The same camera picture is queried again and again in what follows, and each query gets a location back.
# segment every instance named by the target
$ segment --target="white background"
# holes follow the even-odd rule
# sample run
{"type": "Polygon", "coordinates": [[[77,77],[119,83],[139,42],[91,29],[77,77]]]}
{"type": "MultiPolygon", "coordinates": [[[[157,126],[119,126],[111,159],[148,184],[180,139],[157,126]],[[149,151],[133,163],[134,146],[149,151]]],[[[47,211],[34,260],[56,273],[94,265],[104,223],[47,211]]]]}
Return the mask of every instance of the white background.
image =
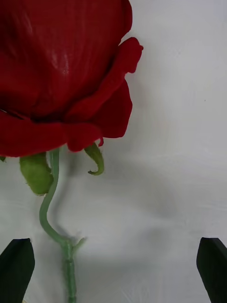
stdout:
{"type": "MultiPolygon", "coordinates": [[[[50,218],[88,236],[78,303],[208,303],[196,268],[201,237],[227,245],[227,1],[131,0],[144,51],[127,76],[134,108],[106,140],[105,173],[63,149],[50,218]]],[[[0,250],[31,237],[28,303],[65,303],[58,246],[38,222],[41,198],[17,160],[0,164],[0,250]]]]}

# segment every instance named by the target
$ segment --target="rose petal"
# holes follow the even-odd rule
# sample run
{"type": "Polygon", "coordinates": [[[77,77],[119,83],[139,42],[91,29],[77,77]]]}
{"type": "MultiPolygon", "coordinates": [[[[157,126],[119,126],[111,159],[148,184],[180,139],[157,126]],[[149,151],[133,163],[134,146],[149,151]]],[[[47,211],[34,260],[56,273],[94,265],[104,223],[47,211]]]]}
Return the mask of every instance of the rose petal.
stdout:
{"type": "Polygon", "coordinates": [[[72,152],[79,152],[103,138],[100,128],[91,123],[63,124],[62,127],[72,152]]]}
{"type": "Polygon", "coordinates": [[[48,68],[49,98],[45,107],[39,99],[35,118],[60,114],[73,96],[97,89],[124,36],[124,15],[129,15],[122,0],[1,0],[0,10],[5,11],[0,13],[0,42],[9,35],[1,35],[1,19],[12,19],[8,49],[23,59],[29,48],[38,50],[40,65],[48,68]]]}
{"type": "Polygon", "coordinates": [[[113,65],[102,81],[99,89],[91,96],[74,103],[65,115],[65,121],[87,121],[121,86],[125,74],[135,72],[143,47],[136,38],[130,38],[119,46],[113,65]]]}
{"type": "Polygon", "coordinates": [[[36,74],[0,52],[0,108],[30,117],[39,92],[36,74]]]}
{"type": "Polygon", "coordinates": [[[129,88],[127,82],[124,81],[92,118],[92,122],[100,127],[103,137],[123,137],[128,126],[131,109],[129,88]]]}
{"type": "Polygon", "coordinates": [[[60,123],[35,124],[0,111],[0,155],[27,156],[60,147],[66,136],[60,123]]]}
{"type": "Polygon", "coordinates": [[[122,0],[124,11],[124,35],[127,34],[132,26],[132,9],[129,0],[122,0]]]}

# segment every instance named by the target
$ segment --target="black object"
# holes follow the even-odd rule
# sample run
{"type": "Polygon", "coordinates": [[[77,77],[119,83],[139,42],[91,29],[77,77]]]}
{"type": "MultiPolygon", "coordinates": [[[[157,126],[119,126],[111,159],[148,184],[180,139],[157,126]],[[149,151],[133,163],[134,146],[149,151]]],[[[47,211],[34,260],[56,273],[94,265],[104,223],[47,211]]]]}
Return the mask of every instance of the black object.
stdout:
{"type": "Polygon", "coordinates": [[[227,303],[227,248],[218,238],[202,238],[197,269],[211,303],[227,303]]]}
{"type": "Polygon", "coordinates": [[[0,255],[0,303],[22,303],[34,267],[31,240],[13,240],[0,255]]]}

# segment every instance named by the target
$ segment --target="curved stem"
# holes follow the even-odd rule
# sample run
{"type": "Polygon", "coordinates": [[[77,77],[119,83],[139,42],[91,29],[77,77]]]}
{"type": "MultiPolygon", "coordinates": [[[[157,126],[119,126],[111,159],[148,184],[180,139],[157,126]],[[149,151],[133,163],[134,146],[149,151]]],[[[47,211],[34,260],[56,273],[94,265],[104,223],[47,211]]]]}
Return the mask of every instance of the curved stem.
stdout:
{"type": "Polygon", "coordinates": [[[51,200],[54,196],[55,190],[58,185],[59,178],[59,152],[60,149],[50,151],[50,162],[53,174],[53,183],[52,186],[46,194],[43,203],[40,207],[39,220],[42,228],[45,232],[57,243],[60,244],[63,252],[63,268],[65,275],[66,287],[68,290],[68,303],[76,303],[76,281],[75,281],[75,269],[74,269],[74,260],[73,254],[76,251],[76,248],[80,245],[80,242],[77,245],[74,245],[72,240],[61,236],[56,230],[49,224],[47,220],[47,212],[50,206],[51,200]]]}

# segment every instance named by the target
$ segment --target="red rose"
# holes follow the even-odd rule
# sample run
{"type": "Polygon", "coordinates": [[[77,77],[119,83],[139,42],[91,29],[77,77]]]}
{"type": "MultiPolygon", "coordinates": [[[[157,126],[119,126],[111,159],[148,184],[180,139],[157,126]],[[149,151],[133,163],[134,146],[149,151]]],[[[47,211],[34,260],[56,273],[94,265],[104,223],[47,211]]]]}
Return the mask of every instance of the red rose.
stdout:
{"type": "Polygon", "coordinates": [[[142,46],[128,0],[0,1],[0,155],[124,135],[142,46]]]}

